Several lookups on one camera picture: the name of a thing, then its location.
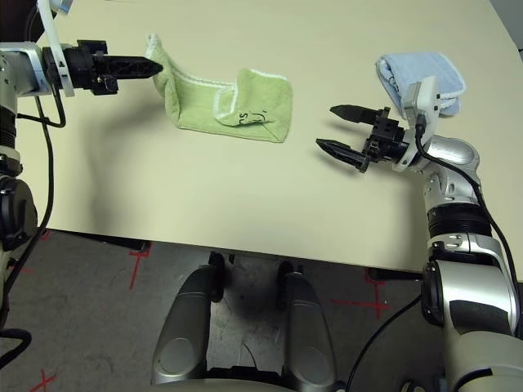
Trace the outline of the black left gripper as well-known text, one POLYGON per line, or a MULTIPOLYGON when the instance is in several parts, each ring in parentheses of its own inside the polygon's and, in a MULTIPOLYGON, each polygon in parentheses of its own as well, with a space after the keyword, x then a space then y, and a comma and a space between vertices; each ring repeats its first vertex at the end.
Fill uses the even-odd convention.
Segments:
POLYGON ((143 56, 109 56, 106 41, 78 40, 64 49, 74 88, 89 90, 95 96, 118 93, 117 80, 147 79, 163 66, 143 56))

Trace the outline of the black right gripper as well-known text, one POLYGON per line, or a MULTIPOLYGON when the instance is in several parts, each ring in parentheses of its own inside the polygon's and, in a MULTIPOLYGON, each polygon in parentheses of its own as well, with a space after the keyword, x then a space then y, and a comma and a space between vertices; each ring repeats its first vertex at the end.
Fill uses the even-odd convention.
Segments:
POLYGON ((336 140, 316 139, 315 143, 331 157, 365 173, 370 163, 391 161, 398 163, 408 144, 404 142, 405 130, 395 119, 389 118, 389 107, 369 109, 358 105, 336 105, 329 111, 351 123, 372 125, 372 131, 361 152, 336 140))

